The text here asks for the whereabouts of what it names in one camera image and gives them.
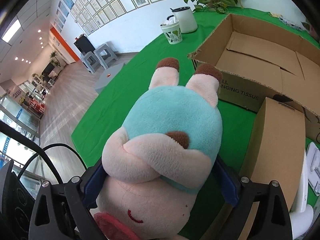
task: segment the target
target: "metal screw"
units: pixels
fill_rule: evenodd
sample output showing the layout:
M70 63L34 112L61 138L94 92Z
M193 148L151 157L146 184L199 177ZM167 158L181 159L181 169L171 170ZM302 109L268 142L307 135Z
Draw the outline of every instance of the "metal screw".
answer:
M242 177L242 178L241 178L241 181L242 181L243 183L248 183L250 180L249 180L248 177Z
M78 176L75 176L71 179L72 183L78 183L80 181L80 178Z
M279 186L279 182L274 180L274 181L272 181L272 185L275 186L275 187L278 187Z
M42 187L48 187L49 186L49 182L48 181L45 181L42 183Z

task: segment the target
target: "cardboard box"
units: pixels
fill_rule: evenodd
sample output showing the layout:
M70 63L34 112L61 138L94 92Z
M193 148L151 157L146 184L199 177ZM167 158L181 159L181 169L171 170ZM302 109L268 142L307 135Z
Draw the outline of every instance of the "cardboard box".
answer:
M265 97L304 113L306 134L320 143L320 50L271 23L229 14L189 54L223 73L219 98L258 112Z
M253 182L280 183L288 210L298 190L305 149L304 114L286 104L265 98L252 128L252 133L239 175ZM232 208L225 204L201 240L214 239ZM252 205L239 237L247 239L258 203Z

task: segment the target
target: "white kettle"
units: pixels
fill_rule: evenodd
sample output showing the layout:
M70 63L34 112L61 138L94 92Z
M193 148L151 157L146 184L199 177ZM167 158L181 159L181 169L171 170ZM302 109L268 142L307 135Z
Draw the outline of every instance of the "white kettle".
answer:
M190 7L180 7L177 9L170 8L174 15L167 18L169 20L171 17L175 16L179 21L181 33L191 33L198 29L198 25L195 17L190 9Z

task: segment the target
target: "green table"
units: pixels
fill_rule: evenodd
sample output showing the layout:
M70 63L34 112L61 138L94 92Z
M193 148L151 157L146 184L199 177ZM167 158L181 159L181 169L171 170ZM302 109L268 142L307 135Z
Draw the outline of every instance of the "green table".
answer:
M271 22L307 39L319 47L306 31L299 32L281 23L267 12L253 9L230 8L230 13L255 17ZM164 35L160 35L137 54L108 86L100 93L85 113L71 138L87 166L93 166L101 157L105 142L123 123L135 101L148 90L156 64L165 57L175 57L180 61L179 85L186 85L194 72L187 54L193 52L225 18L213 12L195 13L199 28L196 32L183 35L183 42L170 45ZM223 120L223 136L220 156L236 171L240 170L250 139L255 113L233 104L219 101L218 108ZM308 202L314 205L316 196L309 189ZM210 226L224 200L212 176L199 192L196 204L181 235L190 240L198 240Z

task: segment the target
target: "plastic stool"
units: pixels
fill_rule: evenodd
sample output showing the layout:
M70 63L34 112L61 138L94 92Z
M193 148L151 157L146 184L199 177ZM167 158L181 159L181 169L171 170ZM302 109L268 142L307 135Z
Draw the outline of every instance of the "plastic stool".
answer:
M112 51L112 49L107 44L102 44L97 49L94 50L94 54L97 56L98 60L100 61L101 65L107 69L108 63L115 59L118 60L118 56Z
M95 69L101 65L98 58L91 51L85 54L81 61L90 73L94 73Z

